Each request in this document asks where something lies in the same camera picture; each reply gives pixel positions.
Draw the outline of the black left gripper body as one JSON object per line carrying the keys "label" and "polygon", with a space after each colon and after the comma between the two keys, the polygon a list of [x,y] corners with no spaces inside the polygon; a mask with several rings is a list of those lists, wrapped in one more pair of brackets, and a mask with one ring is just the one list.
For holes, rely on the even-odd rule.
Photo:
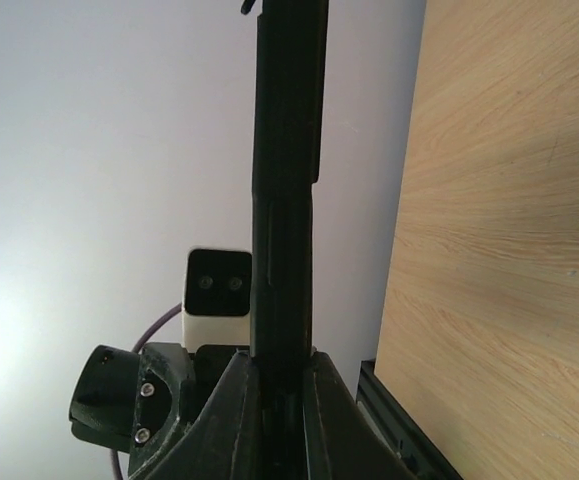
{"label": "black left gripper body", "polygon": [[[234,354],[229,345],[205,345],[189,352],[165,343],[167,366],[182,368],[182,413],[193,424]],[[169,385],[145,367],[143,355],[100,345],[87,360],[69,406],[71,432],[77,439],[109,450],[112,477],[123,479],[119,456],[141,446],[144,428],[155,435],[164,426],[173,394]]]}

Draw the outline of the black phone case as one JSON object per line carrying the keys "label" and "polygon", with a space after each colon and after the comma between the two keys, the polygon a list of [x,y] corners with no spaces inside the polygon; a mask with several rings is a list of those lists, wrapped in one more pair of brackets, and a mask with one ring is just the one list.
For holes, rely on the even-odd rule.
{"label": "black phone case", "polygon": [[303,372],[312,354],[313,196],[329,4],[264,1],[257,17],[251,357],[260,381],[255,478],[305,475]]}

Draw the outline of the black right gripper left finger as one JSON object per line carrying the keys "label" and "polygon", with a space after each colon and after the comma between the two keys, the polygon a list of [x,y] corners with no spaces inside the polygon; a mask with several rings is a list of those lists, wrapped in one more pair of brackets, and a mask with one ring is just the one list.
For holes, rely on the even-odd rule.
{"label": "black right gripper left finger", "polygon": [[[258,372],[244,351],[234,353],[203,406],[186,373],[187,354],[172,364],[164,349],[147,349],[146,370],[171,398],[161,409],[139,400],[134,426],[151,437],[130,451],[129,477],[150,480],[261,479],[264,473]],[[160,427],[149,413],[167,414]]]}

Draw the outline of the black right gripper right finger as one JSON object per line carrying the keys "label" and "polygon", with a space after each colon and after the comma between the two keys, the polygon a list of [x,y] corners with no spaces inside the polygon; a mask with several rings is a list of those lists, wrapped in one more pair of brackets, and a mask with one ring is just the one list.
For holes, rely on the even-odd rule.
{"label": "black right gripper right finger", "polygon": [[303,424],[309,479],[414,477],[372,431],[324,352],[313,353],[304,371]]}

